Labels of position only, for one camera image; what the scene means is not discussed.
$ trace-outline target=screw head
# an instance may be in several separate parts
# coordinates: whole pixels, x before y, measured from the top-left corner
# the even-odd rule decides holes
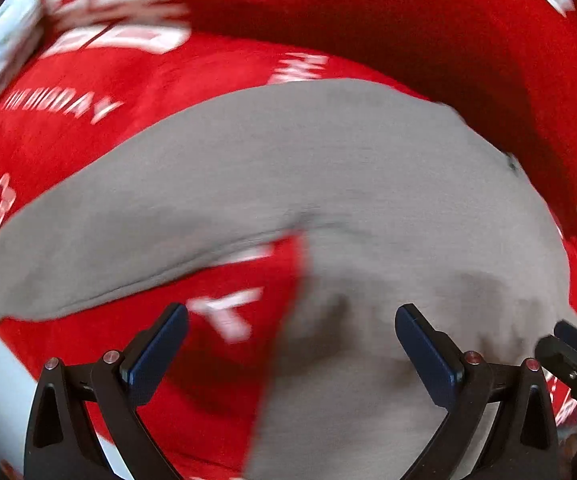
[[[46,370],[54,370],[57,368],[57,365],[59,365],[59,359],[57,357],[51,357],[48,361],[46,361],[44,368],[46,368]]]
[[[478,365],[482,361],[484,361],[484,358],[474,350],[469,350],[468,352],[465,352],[463,356],[466,359],[466,362],[471,365]]]
[[[117,350],[109,350],[104,354],[104,362],[111,365],[120,358],[120,353]]]
[[[526,367],[533,372],[538,372],[542,369],[542,365],[539,364],[537,359],[527,359]]]

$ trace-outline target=gray fabric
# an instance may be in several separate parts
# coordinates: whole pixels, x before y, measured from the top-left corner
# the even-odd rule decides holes
[[[76,312],[296,224],[372,251],[354,267],[380,286],[419,277],[409,296],[459,293],[438,280],[450,270],[566,302],[552,221],[505,155],[448,107],[328,80],[185,110],[27,205],[0,232],[0,317]]]
[[[571,319],[557,230],[512,166],[450,108],[378,84],[235,92],[15,215],[0,232],[0,317],[63,316],[298,226],[308,277],[244,476],[399,478],[444,415],[396,341],[399,305],[503,362]]]

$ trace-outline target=gray cloth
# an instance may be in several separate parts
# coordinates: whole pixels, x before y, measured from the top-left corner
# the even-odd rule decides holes
[[[0,232],[0,318],[63,316],[296,228],[307,277],[249,480],[405,472],[444,411],[393,333],[402,303],[502,362],[574,320],[565,251],[521,169],[450,108],[358,80],[212,99],[46,192]]]

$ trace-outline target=clothing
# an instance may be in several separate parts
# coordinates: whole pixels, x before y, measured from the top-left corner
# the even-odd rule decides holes
[[[193,31],[316,48],[370,66],[459,110],[480,135],[514,153],[569,237],[577,236],[577,0],[558,1],[46,4],[55,33],[124,18],[176,20]]]
[[[220,267],[200,269],[261,242],[289,265],[267,269],[270,285],[245,274],[236,290],[176,297],[168,285],[140,300],[176,297],[200,318],[165,405],[144,413],[187,475],[206,474],[198,462],[260,479],[401,475],[443,411],[396,341],[399,305],[502,362],[575,318],[565,251],[521,168],[450,108],[349,79],[196,105],[26,205],[0,231],[0,316],[63,316],[180,275],[201,283]],[[235,319],[212,310],[242,291]]]

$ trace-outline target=red fabric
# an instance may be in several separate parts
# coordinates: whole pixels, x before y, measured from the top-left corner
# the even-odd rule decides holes
[[[304,60],[311,62],[305,66]],[[206,99],[286,76],[286,67],[300,69],[288,73],[297,78],[354,77],[416,95],[357,63],[202,33],[193,33],[184,45],[165,54],[104,47],[40,57],[0,99],[0,181],[7,175],[9,189],[15,192],[2,224],[42,192],[151,124]],[[46,90],[35,99],[39,88]],[[54,88],[59,91],[44,101]],[[63,108],[51,111],[69,88],[75,95]],[[89,104],[82,101],[67,111],[88,92],[93,92]],[[93,124],[95,106],[104,98],[107,104],[122,104]],[[5,319],[0,322],[0,337],[37,378],[51,356],[78,364],[97,360],[107,349],[124,348],[172,301],[222,298],[262,287],[259,301],[236,309],[251,326],[246,341],[226,344],[208,320],[190,314],[187,341],[155,398],[140,411],[182,475],[236,478],[246,457],[273,341],[294,303],[302,257],[296,236],[276,244],[267,258],[204,270],[63,319]],[[90,409],[95,428],[109,437],[96,406]]]
[[[307,53],[321,57],[312,50]],[[289,66],[283,62],[286,59],[302,62],[303,57],[294,54],[300,51],[198,32],[161,55],[138,48],[103,47],[40,57],[0,99],[0,177],[10,174],[16,192],[9,216],[159,120],[212,97],[265,85],[278,70]],[[308,75],[365,79],[419,96],[357,63],[323,58],[324,64],[311,63],[314,68]],[[38,89],[44,92],[25,110]],[[41,96],[53,89],[57,97],[64,89],[74,89],[74,94],[57,112],[50,106],[56,101],[46,101],[45,109],[38,109],[35,105]],[[88,104],[81,101],[81,106],[69,111],[89,92]],[[16,95],[22,99],[11,104]],[[121,105],[93,124],[95,108],[104,99]]]
[[[191,312],[190,332],[180,353],[153,400],[139,410],[183,476],[237,478],[267,383],[274,342],[281,321],[295,303],[303,265],[299,237],[271,248],[265,258],[203,270],[63,319],[6,319],[0,322],[0,337],[38,378],[52,356],[73,365],[95,361],[111,348],[123,349],[169,303],[263,288],[258,301],[236,309],[236,315],[251,326],[251,337],[237,344],[227,344],[209,319]],[[110,438],[97,405],[89,405],[89,411],[98,432]]]
[[[143,13],[78,1],[82,23],[108,9]],[[454,106],[517,155],[566,235],[577,235],[577,0],[565,16],[546,0],[153,0],[151,8],[163,2],[183,3],[169,18],[193,30],[344,56]]]
[[[564,232],[577,234],[577,2],[565,17],[545,0],[158,0],[162,3],[184,3],[190,11],[176,7],[172,15],[193,28],[179,49],[162,55],[127,48],[56,54],[31,65],[0,100],[0,177],[9,173],[16,191],[8,215],[149,124],[207,98],[266,84],[286,53],[318,56],[312,49],[319,49],[364,62],[454,106],[475,130],[518,156]],[[88,2],[91,16],[99,10]],[[336,58],[317,73],[402,89]],[[88,108],[66,115],[23,110],[28,96],[19,108],[9,107],[11,92],[56,87],[75,89],[76,99],[94,95]],[[96,104],[119,102],[91,124]],[[571,305],[577,311],[577,241],[571,240],[566,242]],[[4,320],[0,336],[37,376],[54,354],[74,364],[123,347],[170,301],[263,286],[261,300],[238,309],[255,334],[238,346],[225,346],[218,336],[200,346],[192,334],[205,338],[213,328],[192,314],[191,336],[142,413],[182,474],[236,477],[272,341],[295,297],[301,253],[299,239],[292,238],[275,247],[272,258],[208,269],[61,320]],[[566,393],[551,386],[557,412]],[[160,412],[164,403],[166,411]],[[93,418],[102,428],[99,415]]]

